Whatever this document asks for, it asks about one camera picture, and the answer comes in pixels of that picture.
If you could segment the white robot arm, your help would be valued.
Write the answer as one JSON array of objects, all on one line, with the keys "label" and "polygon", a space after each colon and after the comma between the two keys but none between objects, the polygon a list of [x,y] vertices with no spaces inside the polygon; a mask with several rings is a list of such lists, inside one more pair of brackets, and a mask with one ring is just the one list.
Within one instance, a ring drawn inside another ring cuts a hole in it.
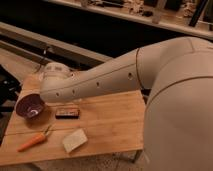
[{"label": "white robot arm", "polygon": [[65,102],[148,90],[144,171],[213,171],[213,42],[179,37],[132,50],[76,76],[45,66],[40,96]]}]

